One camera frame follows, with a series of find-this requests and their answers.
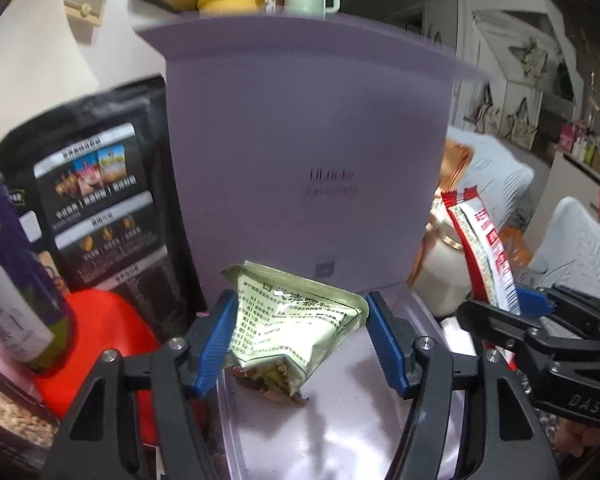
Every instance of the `purple bottle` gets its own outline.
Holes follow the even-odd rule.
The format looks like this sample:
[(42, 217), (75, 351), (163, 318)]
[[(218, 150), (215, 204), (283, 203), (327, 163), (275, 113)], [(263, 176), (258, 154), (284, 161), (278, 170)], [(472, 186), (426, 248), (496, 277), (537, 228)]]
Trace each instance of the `purple bottle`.
[(31, 252), (0, 173), (0, 341), (43, 372), (62, 358), (72, 335), (71, 310)]

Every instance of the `human hand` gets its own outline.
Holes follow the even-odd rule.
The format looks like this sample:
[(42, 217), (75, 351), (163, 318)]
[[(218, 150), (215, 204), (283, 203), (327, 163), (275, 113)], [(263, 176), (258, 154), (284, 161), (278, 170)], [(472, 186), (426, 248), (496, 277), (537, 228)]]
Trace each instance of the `human hand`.
[(560, 419), (560, 426), (555, 433), (555, 448), (562, 453), (581, 456), (586, 447), (600, 445), (600, 429), (589, 428), (579, 422), (566, 418)]

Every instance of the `blue gripper pad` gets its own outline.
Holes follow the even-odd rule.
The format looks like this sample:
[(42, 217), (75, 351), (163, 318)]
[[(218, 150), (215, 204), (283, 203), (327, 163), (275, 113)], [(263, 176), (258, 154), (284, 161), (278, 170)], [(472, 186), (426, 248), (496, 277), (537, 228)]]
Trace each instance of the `blue gripper pad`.
[(547, 316), (554, 311), (542, 292), (524, 286), (517, 286), (516, 291), (520, 300), (520, 314), (522, 316), (539, 319), (539, 317)]
[(238, 296), (234, 291), (226, 290), (220, 295), (211, 315), (195, 320), (187, 332), (190, 358), (197, 361), (194, 368), (197, 368), (198, 374), (191, 387), (197, 398), (204, 397), (218, 380), (234, 334), (237, 313)]
[(384, 372), (384, 378), (398, 395), (406, 398), (409, 383), (404, 374), (404, 355), (372, 295), (369, 294), (365, 299), (369, 305), (366, 330), (371, 337), (371, 342), (374, 344), (376, 355)]

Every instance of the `chair backrest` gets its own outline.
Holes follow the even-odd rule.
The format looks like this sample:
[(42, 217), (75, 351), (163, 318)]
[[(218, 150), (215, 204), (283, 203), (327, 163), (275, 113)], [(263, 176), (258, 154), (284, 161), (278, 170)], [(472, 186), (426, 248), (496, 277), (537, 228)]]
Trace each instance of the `chair backrest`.
[(474, 149), (474, 158), (458, 189), (478, 187), (493, 223), (502, 227), (534, 179), (534, 170), (523, 164), (495, 137), (449, 126), (446, 134)]
[(527, 281), (534, 287), (557, 283), (600, 298), (600, 224), (574, 197), (555, 207)]

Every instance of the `qr code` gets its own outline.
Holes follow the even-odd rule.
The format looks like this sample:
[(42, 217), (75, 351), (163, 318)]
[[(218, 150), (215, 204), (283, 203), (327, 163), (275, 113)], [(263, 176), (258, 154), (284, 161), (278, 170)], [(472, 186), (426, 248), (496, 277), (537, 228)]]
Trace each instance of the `qr code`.
[(336, 266), (336, 262), (322, 262), (315, 264), (314, 280), (326, 280), (333, 276), (333, 271)]

